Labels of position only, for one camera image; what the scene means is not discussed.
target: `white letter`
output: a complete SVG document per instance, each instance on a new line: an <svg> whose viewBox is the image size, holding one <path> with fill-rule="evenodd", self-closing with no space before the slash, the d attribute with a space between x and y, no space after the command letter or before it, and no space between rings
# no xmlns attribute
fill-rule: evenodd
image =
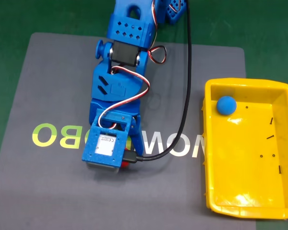
<svg viewBox="0 0 288 230"><path fill-rule="evenodd" d="M159 153L163 152L163 145L160 132L154 132L152 142L150 145L148 145L146 131L142 131L142 135L146 154L152 154L156 139L158 141Z"/></svg>
<svg viewBox="0 0 288 230"><path fill-rule="evenodd" d="M177 133L173 133L171 136L168 137L168 141L167 141L167 146L169 147L171 145L171 143L173 142L175 136L177 135ZM189 138L184 135L184 134L181 134L180 136L183 140L184 140L184 144L185 144L185 147L183 149L183 151L181 152L176 152L175 150L171 150L171 154L173 154L174 156L176 157L182 157L184 155L186 155L189 150L190 150L190 140Z"/></svg>
<svg viewBox="0 0 288 230"><path fill-rule="evenodd" d="M195 145L194 145L192 157L197 157L198 147L200 146L200 143L202 144L203 153L205 155L204 138L203 138L202 135L197 135L196 140L195 140Z"/></svg>

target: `blue foam ball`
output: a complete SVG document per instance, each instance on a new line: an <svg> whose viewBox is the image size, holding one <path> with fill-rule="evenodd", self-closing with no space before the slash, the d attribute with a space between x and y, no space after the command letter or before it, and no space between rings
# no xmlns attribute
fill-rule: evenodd
<svg viewBox="0 0 288 230"><path fill-rule="evenodd" d="M216 103L217 111L222 115L231 115L236 111L237 103L229 96L221 97Z"/></svg>

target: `green surface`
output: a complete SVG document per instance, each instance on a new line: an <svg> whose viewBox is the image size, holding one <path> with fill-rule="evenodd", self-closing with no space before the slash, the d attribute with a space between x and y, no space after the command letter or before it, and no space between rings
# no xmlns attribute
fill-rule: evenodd
<svg viewBox="0 0 288 230"><path fill-rule="evenodd" d="M0 147L30 35L106 36L114 0L0 0ZM248 78L288 82L288 0L191 0L192 42L244 49ZM186 17L158 41L186 42ZM258 221L257 229L288 229Z"/></svg>

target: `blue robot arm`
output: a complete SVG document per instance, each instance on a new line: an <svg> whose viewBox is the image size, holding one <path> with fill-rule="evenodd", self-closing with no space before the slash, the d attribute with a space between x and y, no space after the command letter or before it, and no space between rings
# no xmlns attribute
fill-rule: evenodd
<svg viewBox="0 0 288 230"><path fill-rule="evenodd" d="M139 99L106 112L101 117L101 125L98 125L104 110L135 96L143 84L141 79L127 72L113 72L112 63L135 67L135 72L144 76L156 33L155 21L163 23L167 17L170 23L175 23L186 9L183 1L116 0L107 33L107 38L114 42L103 44L100 40L96 46L96 58L102 57L102 61L93 73L89 114L91 128L82 155L86 163L121 167L128 136L137 154L142 156L144 143ZM131 11L139 19L131 18Z"/></svg>

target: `yellow bin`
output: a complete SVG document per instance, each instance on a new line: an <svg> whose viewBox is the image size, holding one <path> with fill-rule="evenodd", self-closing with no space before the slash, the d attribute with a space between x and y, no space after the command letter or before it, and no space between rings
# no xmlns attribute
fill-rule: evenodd
<svg viewBox="0 0 288 230"><path fill-rule="evenodd" d="M237 102L220 115L222 96ZM214 79L205 86L206 204L239 218L288 219L288 85Z"/></svg>

